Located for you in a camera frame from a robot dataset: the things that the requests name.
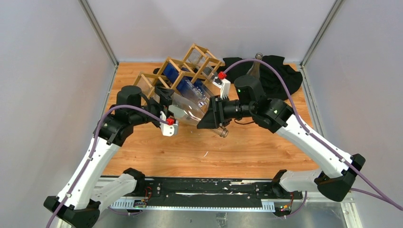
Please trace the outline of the clear bottle pale label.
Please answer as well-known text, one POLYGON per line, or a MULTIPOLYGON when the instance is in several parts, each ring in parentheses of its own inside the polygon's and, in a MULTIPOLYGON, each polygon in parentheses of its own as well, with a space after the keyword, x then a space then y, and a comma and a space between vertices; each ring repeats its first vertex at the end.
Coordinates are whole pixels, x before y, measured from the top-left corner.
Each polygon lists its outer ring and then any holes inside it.
POLYGON ((196 127, 204 117, 205 112, 189 99, 177 94, 172 94, 172 104, 168 110, 179 122, 196 127))

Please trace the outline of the clear bottle black gold label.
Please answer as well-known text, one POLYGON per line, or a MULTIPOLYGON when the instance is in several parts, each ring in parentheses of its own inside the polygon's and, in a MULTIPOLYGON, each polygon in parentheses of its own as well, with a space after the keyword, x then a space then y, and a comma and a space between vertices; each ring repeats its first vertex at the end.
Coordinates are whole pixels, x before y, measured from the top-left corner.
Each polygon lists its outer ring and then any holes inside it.
MULTIPOLYGON (((255 55, 255 59, 257 60, 262 60, 263 58, 263 54, 262 53, 257 53, 255 55)), ((260 78, 260 62, 256 62, 254 61, 252 64, 252 67, 248 70, 248 72, 246 73, 246 75, 252 76, 256 79, 260 78)))

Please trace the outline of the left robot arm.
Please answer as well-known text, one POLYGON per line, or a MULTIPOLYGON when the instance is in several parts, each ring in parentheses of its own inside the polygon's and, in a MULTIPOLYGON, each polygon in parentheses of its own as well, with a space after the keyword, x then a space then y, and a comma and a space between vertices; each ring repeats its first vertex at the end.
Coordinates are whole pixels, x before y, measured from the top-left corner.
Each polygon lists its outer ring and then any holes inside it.
POLYGON ((150 198, 145 175, 133 168, 102 188, 95 187, 135 126, 152 123, 164 136, 177 133, 178 122, 168 111, 174 91, 156 86, 154 93, 157 98, 149 98, 135 85, 124 86, 117 93, 116 103, 97 122, 88 150, 70 180, 56 196, 45 199, 44 207, 52 213, 48 227, 59 218, 75 228, 91 228, 101 213, 122 196, 150 198))

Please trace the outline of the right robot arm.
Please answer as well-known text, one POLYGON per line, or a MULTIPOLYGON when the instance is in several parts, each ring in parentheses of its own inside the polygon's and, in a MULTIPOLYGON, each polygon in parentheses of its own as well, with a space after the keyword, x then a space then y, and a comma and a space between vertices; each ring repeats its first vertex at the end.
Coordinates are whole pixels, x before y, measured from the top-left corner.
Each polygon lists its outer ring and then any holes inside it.
POLYGON ((315 135, 290 105, 267 97, 258 79, 241 76, 234 85, 238 99, 211 97, 197 128, 218 129, 229 125, 233 119, 252 118, 259 127, 293 143, 319 166, 312 171, 278 171, 270 190, 275 197, 281 199, 291 192, 312 191, 341 202, 354 184, 365 158, 339 150, 323 136, 315 135))

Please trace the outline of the small clear bottle lower left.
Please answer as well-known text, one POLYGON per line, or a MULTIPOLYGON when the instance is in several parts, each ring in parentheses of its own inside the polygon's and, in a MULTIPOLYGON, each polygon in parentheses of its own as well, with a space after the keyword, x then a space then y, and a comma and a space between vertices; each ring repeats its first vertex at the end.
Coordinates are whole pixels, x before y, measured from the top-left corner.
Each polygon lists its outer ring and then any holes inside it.
POLYGON ((143 93, 144 95, 148 96, 148 97, 149 97, 149 93, 150 93, 151 89, 152 89, 154 86, 164 87, 163 83, 162 83, 159 79, 147 78, 147 77, 146 77, 146 79, 149 81, 149 83, 150 83, 152 86, 149 86, 148 83, 145 81, 145 79, 142 78, 142 77, 140 77, 140 79, 139 79, 139 81, 138 81, 138 83, 137 83, 137 86, 138 86, 139 88, 141 88, 142 93, 143 93))

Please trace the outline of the blue square bottle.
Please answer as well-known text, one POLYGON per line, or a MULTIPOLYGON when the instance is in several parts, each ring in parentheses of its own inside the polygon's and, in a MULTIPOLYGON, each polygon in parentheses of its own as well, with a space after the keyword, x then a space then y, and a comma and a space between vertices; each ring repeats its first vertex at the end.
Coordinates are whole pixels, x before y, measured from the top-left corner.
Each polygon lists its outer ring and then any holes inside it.
MULTIPOLYGON (((163 70, 163 74, 171 83, 174 83, 179 76, 179 71, 171 63, 168 63, 163 70)), ((174 88, 183 97, 194 102, 201 109, 208 108, 210 97, 213 96, 213 93, 200 79, 197 79, 194 83, 191 80, 191 77, 184 76, 174 88)))

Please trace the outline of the wooden wine rack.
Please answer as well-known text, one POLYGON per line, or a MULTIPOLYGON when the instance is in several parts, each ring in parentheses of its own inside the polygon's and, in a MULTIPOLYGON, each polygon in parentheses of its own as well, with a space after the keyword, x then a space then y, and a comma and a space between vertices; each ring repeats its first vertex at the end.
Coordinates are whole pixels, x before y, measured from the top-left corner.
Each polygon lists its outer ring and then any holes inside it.
MULTIPOLYGON (((197 79, 200 79, 207 87, 209 84, 213 85, 213 81, 209 81, 207 80, 203 75, 201 75, 202 70, 200 69, 198 72, 196 72, 195 68, 189 63, 187 62, 188 57, 190 56, 191 52, 193 49, 196 49, 197 51, 199 51, 203 56, 207 57, 207 61, 211 61, 214 64, 216 64, 216 67, 214 68, 214 70, 216 71, 216 76, 220 79, 224 79, 225 78, 225 74, 224 73, 219 73, 218 69, 219 67, 224 66, 224 63, 222 61, 220 61, 219 59, 217 59, 207 48, 198 46, 196 44, 193 44, 189 51, 187 52, 187 54, 185 55, 185 57, 183 58, 183 60, 178 60, 178 59, 173 59, 171 57, 167 57, 167 59, 165 60, 165 62, 163 63, 163 65, 157 69, 157 72, 155 73, 144 73, 144 72, 140 72, 139 75, 137 76, 136 80, 134 81, 134 85, 137 86, 137 83, 140 79, 140 77, 144 78, 145 81, 148 83, 149 86, 152 86, 149 81, 146 79, 147 78, 154 78, 154 79, 159 79, 165 88, 169 88, 174 90, 177 94, 181 95, 178 90, 176 88, 174 88, 175 86, 178 85, 179 81, 184 77, 184 76, 189 76, 192 78, 191 82, 194 83, 197 79), (175 69, 177 69, 179 71, 179 76, 176 79, 176 81, 174 83, 171 83, 168 78, 163 74, 163 70, 165 69, 165 67, 167 66, 168 63, 171 63, 175 69)), ((154 88, 156 86, 154 86, 150 93, 149 93, 149 97, 146 96, 147 98, 150 98, 154 95, 154 88)))

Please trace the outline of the clear bottle behind rack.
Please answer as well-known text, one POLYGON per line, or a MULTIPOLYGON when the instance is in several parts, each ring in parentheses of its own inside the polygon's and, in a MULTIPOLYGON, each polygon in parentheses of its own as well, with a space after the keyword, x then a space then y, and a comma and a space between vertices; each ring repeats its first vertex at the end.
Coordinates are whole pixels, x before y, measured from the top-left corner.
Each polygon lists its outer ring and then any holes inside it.
POLYGON ((216 71, 214 68, 216 67, 216 64, 210 60, 207 61, 207 57, 203 56, 196 49, 192 50, 187 62, 195 68, 196 72, 201 69, 201 75, 203 75, 207 80, 212 82, 215 79, 216 71))

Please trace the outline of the black cloth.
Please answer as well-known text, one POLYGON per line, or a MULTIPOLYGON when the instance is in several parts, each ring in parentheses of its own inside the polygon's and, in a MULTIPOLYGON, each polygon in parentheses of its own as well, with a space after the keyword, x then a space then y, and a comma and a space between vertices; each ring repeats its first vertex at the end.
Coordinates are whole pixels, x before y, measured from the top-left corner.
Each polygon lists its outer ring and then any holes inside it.
MULTIPOLYGON (((275 55, 263 56, 262 58, 262 61, 272 66, 278 72, 287 86, 289 93, 292 95, 301 87, 303 77, 300 72, 297 72, 289 65, 285 65, 284 60, 284 57, 275 55)), ((246 75, 252 65, 252 61, 236 65, 227 72, 227 80, 233 83, 238 77, 246 75)), ((262 87, 270 98, 288 99, 284 87, 275 73, 263 64, 260 65, 259 72, 262 87)))

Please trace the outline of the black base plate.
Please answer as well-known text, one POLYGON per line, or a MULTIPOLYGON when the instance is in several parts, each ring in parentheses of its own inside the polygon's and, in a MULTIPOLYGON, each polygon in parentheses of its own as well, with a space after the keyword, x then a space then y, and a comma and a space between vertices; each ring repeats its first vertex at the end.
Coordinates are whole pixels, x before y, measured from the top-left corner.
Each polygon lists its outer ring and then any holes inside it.
POLYGON ((149 177, 143 190, 125 194, 125 209, 263 210, 276 202, 301 200, 303 193, 286 193, 270 179, 149 177))

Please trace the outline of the aluminium rail frame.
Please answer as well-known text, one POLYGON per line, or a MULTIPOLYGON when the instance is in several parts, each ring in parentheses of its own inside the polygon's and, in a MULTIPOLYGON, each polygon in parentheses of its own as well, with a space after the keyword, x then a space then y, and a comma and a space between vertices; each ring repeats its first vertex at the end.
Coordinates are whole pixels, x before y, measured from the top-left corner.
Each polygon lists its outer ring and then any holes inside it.
POLYGON ((57 214, 60 228, 92 228, 105 210, 125 216, 146 210, 270 212, 286 219, 300 201, 328 202, 319 192, 286 192, 276 182, 241 179, 103 176, 83 209, 67 203, 57 214))

